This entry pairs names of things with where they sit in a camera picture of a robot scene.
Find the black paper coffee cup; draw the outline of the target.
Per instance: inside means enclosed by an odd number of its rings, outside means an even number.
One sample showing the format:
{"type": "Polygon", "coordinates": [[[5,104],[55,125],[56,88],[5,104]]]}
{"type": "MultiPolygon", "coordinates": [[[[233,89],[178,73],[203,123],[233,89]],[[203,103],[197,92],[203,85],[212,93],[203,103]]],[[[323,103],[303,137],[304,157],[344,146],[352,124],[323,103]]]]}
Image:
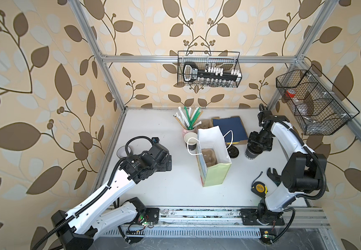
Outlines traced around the black paper coffee cup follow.
{"type": "Polygon", "coordinates": [[[247,149],[245,151],[245,156],[252,160],[255,159],[258,155],[260,155],[263,152],[262,148],[256,145],[248,145],[247,149]]]}

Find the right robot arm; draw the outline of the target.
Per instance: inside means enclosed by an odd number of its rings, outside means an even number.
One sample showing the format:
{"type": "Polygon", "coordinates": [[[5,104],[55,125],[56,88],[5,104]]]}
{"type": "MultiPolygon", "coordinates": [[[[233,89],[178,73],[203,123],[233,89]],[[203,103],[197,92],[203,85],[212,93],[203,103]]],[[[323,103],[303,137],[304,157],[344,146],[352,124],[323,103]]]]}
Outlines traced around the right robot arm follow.
{"type": "Polygon", "coordinates": [[[273,115],[263,104],[259,105],[259,132],[250,133],[245,155],[255,159],[270,152],[277,138],[288,161],[279,177],[279,185],[257,206],[257,217],[280,215],[298,198],[318,200],[326,191],[326,164],[323,154],[317,154],[299,137],[286,116],[273,115]]]}

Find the brown pulp cup carrier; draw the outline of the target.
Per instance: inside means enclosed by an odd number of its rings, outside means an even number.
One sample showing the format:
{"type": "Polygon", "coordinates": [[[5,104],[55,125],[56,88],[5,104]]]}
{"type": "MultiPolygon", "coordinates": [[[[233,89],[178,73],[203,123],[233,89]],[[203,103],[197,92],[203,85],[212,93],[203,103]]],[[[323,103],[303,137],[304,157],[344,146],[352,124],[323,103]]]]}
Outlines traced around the brown pulp cup carrier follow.
{"type": "Polygon", "coordinates": [[[201,121],[201,124],[198,125],[198,129],[209,129],[214,127],[211,119],[204,119],[201,121]]]}

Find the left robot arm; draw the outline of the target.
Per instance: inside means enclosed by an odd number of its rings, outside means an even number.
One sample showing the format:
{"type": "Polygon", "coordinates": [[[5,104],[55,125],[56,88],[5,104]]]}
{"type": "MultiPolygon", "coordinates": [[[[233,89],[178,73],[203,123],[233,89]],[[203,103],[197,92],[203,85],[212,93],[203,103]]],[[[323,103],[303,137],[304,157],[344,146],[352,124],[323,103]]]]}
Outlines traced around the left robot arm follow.
{"type": "Polygon", "coordinates": [[[139,198],[126,201],[122,206],[107,211],[120,196],[156,172],[172,169],[169,150],[158,138],[148,138],[151,148],[139,155],[129,152],[116,163],[110,178],[92,195],[68,211],[59,210],[51,217],[54,228],[34,243],[31,248],[40,250],[44,243],[56,235],[60,250],[87,250],[93,242],[112,228],[121,226],[144,215],[146,207],[139,198]]]}

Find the black plastic cup lid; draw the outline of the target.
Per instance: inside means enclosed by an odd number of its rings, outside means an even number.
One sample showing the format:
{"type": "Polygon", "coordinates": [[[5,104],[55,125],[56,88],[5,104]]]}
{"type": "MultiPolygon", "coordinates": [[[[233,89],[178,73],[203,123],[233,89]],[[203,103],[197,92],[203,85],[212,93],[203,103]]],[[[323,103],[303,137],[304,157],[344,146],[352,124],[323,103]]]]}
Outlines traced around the black plastic cup lid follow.
{"type": "Polygon", "coordinates": [[[227,149],[227,152],[231,159],[237,158],[239,156],[239,150],[233,145],[227,149]]]}

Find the white green paper bag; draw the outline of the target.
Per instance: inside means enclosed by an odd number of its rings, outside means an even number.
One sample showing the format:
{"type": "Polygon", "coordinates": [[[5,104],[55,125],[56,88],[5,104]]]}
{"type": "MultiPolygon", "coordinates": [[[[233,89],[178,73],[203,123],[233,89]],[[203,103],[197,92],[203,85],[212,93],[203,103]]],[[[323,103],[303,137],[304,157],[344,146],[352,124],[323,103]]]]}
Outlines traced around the white green paper bag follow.
{"type": "Polygon", "coordinates": [[[225,136],[233,139],[233,131],[222,134],[218,126],[199,129],[197,133],[187,133],[184,137],[191,156],[197,158],[200,179],[203,187],[220,185],[224,182],[232,165],[225,136]]]}

